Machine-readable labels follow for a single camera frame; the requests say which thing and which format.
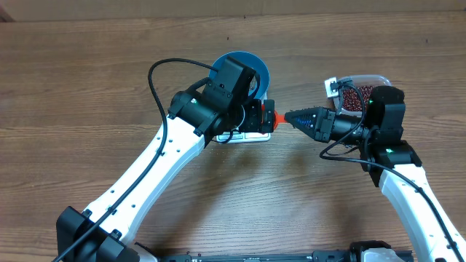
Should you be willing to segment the orange scoop with blue handle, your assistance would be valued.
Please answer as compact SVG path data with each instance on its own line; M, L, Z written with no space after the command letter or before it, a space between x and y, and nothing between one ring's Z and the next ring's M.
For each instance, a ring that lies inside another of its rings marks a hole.
M265 132L272 133L277 129L279 124L287 124L288 123L285 120L285 115L284 114L279 114L275 109L273 109L271 111L272 121L267 122L266 121L266 115L268 114L268 109L266 108L266 106L264 104L261 106L261 112L262 112L261 131L263 133L265 133Z

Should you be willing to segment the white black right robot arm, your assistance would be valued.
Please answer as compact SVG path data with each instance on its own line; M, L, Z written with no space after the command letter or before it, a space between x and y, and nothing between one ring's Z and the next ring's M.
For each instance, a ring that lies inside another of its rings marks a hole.
M361 115L313 107L284 119L311 139L327 143L319 157L358 163L395 208L419 261L464 261L465 239L436 199L422 161L402 139L404 93L378 86L361 102Z

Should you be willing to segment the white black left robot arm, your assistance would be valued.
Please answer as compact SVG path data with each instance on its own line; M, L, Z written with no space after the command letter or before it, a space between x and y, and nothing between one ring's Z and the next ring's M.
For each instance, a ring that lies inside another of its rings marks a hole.
M266 97L270 73L249 52L230 52L209 74L162 108L162 125L120 179L83 211L67 207L56 223L59 261L155 261L135 236L174 177L210 143L270 138L275 106Z

